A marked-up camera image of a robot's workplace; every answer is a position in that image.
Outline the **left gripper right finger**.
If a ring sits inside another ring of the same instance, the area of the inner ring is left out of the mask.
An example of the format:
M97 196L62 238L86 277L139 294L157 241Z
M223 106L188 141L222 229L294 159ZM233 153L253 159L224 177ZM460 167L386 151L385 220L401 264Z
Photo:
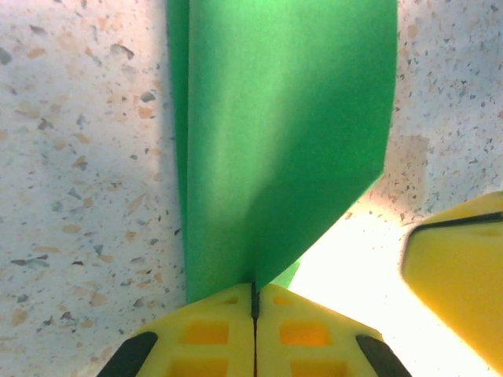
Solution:
M275 284L259 294L257 376L410 376L377 330Z

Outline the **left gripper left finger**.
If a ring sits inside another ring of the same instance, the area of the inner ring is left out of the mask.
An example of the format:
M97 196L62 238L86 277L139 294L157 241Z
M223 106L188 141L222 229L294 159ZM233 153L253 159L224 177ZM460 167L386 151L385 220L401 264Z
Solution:
M238 284L143 325L100 376L255 375L255 286Z

